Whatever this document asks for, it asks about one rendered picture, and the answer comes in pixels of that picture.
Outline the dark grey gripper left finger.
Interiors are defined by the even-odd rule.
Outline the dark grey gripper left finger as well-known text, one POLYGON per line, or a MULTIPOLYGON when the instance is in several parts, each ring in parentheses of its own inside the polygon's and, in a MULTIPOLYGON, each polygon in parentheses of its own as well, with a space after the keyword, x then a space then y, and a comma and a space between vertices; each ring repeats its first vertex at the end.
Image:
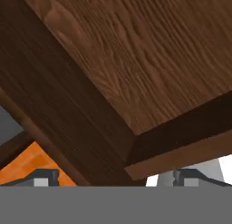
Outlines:
POLYGON ((59 175, 56 169, 36 169, 23 178, 1 184, 1 187, 58 187, 59 175))

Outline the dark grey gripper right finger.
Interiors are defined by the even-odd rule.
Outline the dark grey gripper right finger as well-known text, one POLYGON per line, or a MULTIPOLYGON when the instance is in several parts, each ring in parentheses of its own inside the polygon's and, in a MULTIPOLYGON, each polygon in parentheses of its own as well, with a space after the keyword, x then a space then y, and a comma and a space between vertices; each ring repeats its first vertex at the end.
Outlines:
POLYGON ((173 178, 174 187, 199 187, 207 183, 220 187, 232 187, 232 184, 212 179, 197 169, 176 169, 173 171, 173 178))

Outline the brown wooden cupboard run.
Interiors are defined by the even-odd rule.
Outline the brown wooden cupboard run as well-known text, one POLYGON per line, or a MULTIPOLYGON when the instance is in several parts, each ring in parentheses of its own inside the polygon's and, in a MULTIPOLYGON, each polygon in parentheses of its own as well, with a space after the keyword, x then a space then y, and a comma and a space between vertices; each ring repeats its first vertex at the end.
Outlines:
POLYGON ((83 186, 142 185, 152 174, 232 153, 232 91, 140 135, 99 93, 10 98, 0 89, 0 104, 83 186))

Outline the pale grey block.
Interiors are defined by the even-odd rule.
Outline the pale grey block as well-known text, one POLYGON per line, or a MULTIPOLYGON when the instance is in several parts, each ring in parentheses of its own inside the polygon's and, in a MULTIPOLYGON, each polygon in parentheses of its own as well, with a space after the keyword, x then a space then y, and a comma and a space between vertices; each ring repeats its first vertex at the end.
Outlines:
MULTIPOLYGON (((199 164, 194 164, 188 166, 189 169, 197 169, 209 178, 215 180, 224 180, 222 170, 220 168, 220 163, 218 159, 213 159, 210 161, 204 161, 199 164)), ((158 177, 158 187, 172 187, 173 186, 173 171, 166 171, 159 175, 158 177)))

